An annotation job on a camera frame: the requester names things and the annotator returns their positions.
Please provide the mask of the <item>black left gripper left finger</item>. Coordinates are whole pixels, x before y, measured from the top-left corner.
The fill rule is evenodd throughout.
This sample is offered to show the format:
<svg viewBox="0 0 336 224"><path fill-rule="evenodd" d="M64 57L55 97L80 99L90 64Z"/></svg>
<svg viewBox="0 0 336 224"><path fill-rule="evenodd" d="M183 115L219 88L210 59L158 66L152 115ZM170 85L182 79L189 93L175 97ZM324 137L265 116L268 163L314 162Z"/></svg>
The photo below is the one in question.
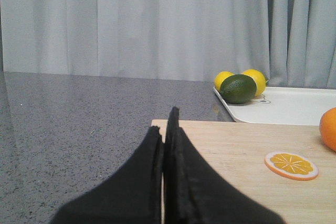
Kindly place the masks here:
<svg viewBox="0 0 336 224"><path fill-rule="evenodd" d="M110 178L63 205L51 223L160 223L163 152L159 127L152 126Z"/></svg>

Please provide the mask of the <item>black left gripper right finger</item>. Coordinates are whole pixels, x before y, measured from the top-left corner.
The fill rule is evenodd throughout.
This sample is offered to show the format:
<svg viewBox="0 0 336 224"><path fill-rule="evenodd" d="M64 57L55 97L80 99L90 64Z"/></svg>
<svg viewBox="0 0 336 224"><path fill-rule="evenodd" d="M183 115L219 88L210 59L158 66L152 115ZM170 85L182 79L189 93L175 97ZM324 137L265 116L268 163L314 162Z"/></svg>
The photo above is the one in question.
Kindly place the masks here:
<svg viewBox="0 0 336 224"><path fill-rule="evenodd" d="M165 223L284 223L214 171L178 120L173 107L164 143Z"/></svg>

